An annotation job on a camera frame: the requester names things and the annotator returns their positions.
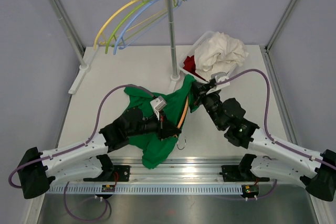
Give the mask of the orange hanger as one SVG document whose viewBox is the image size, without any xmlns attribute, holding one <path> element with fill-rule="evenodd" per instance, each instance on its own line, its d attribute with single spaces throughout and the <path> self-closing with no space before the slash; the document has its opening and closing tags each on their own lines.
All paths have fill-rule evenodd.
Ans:
<svg viewBox="0 0 336 224">
<path fill-rule="evenodd" d="M 181 118 L 180 118 L 180 121 L 177 125 L 177 127 L 181 130 L 182 129 L 182 125 L 185 121 L 185 118 L 186 118 L 186 115 L 187 115 L 187 111 L 188 111 L 188 104 L 189 104 L 189 98 L 188 96 L 186 97 L 186 101 L 185 101 L 185 106 L 184 106 L 184 109 L 183 109 L 183 112 L 182 112 L 182 115 L 181 115 Z M 184 144 L 184 147 L 179 147 L 178 145 L 178 142 L 176 142 L 176 147 L 178 150 L 183 150 L 186 146 L 186 141 L 185 141 L 185 144 Z"/>
</svg>

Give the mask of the green t shirt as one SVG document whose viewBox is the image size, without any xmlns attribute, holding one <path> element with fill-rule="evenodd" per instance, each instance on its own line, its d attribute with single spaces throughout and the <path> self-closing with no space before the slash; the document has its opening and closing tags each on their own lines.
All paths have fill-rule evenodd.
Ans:
<svg viewBox="0 0 336 224">
<path fill-rule="evenodd" d="M 162 96 L 167 102 L 164 112 L 166 113 L 167 119 L 176 125 L 178 125 L 181 119 L 186 100 L 188 100 L 188 106 L 191 112 L 198 109 L 198 107 L 194 105 L 194 98 L 191 94 L 191 86 L 194 81 L 195 79 L 192 76 L 186 75 L 182 86 L 175 92 L 168 95 L 161 93 L 155 94 L 156 96 Z M 127 94 L 130 99 L 128 109 L 138 107 L 145 117 L 150 117 L 154 114 L 150 105 L 152 98 L 145 91 L 134 87 L 127 87 L 124 89 L 124 93 Z M 155 133 L 132 136 L 129 138 L 130 145 L 142 150 L 142 164 L 148 169 L 154 169 L 164 162 L 175 148 L 177 141 L 178 138 L 174 136 L 161 141 Z"/>
</svg>

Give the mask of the red t shirt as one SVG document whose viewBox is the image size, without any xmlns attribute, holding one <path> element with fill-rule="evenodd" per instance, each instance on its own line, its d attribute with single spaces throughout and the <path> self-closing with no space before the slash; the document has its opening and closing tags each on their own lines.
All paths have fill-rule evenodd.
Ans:
<svg viewBox="0 0 336 224">
<path fill-rule="evenodd" d="M 184 70 L 198 77 L 199 79 L 205 81 L 204 78 L 202 78 L 200 75 L 196 73 L 196 64 L 195 64 L 194 55 L 187 56 L 183 63 L 184 63 L 184 67 L 183 67 Z"/>
</svg>

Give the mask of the beige t shirt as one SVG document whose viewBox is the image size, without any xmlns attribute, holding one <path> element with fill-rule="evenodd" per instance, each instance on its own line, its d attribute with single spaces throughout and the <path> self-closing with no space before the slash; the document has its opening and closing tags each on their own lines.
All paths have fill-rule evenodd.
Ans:
<svg viewBox="0 0 336 224">
<path fill-rule="evenodd" d="M 205 80 L 218 72 L 229 73 L 242 66 L 249 53 L 245 44 L 231 36 L 215 32 L 194 51 L 195 72 Z"/>
</svg>

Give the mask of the lime green hanger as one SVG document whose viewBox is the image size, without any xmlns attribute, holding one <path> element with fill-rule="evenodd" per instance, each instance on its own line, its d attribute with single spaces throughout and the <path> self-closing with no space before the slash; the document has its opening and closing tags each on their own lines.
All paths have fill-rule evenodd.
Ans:
<svg viewBox="0 0 336 224">
<path fill-rule="evenodd" d="M 150 17 L 144 19 L 143 21 L 132 26 L 132 23 L 149 7 L 154 5 L 156 2 L 161 0 L 131 0 L 119 10 L 117 10 L 101 27 L 96 38 L 94 40 L 94 45 L 105 46 L 105 53 L 108 52 L 109 48 L 113 48 L 113 54 L 116 54 L 118 49 L 124 49 L 127 46 L 135 42 L 139 37 L 131 39 L 140 31 L 144 31 L 141 35 L 144 35 L 149 31 L 154 25 L 161 22 L 168 15 L 168 0 L 165 1 L 165 7 L 154 13 Z M 120 14 L 125 14 L 122 20 L 117 24 L 110 37 L 107 38 L 104 35 L 105 29 L 109 24 L 115 20 Z"/>
</svg>

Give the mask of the light blue plastic hanger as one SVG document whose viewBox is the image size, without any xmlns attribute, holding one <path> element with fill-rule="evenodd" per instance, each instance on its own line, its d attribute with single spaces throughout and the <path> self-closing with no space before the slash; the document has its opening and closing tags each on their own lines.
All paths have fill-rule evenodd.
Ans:
<svg viewBox="0 0 336 224">
<path fill-rule="evenodd" d="M 106 42 L 105 52 L 126 49 L 169 15 L 168 0 L 144 0 L 120 21 Z"/>
</svg>

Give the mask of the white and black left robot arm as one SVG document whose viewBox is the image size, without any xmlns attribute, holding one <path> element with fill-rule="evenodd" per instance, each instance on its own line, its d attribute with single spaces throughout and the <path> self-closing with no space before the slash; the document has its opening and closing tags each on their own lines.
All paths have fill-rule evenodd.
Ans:
<svg viewBox="0 0 336 224">
<path fill-rule="evenodd" d="M 18 166 L 23 196 L 33 199 L 73 180 L 107 181 L 114 170 L 108 153 L 128 145 L 131 137 L 153 134 L 163 141 L 181 131 L 181 122 L 169 119 L 164 111 L 144 117 L 140 108 L 133 107 L 87 141 L 47 151 L 32 147 Z"/>
</svg>

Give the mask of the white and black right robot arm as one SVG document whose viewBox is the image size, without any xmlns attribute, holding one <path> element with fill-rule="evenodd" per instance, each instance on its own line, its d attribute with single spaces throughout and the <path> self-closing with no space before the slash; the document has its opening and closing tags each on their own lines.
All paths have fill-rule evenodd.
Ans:
<svg viewBox="0 0 336 224">
<path fill-rule="evenodd" d="M 191 93 L 196 105 L 203 105 L 215 127 L 224 132 L 231 144 L 261 152 L 270 161 L 245 155 L 238 167 L 244 180 L 253 177 L 284 180 L 304 188 L 312 196 L 333 201 L 335 196 L 335 152 L 323 153 L 271 136 L 265 128 L 244 118 L 246 111 L 230 98 L 221 101 L 217 91 L 209 92 L 210 84 L 194 81 Z"/>
</svg>

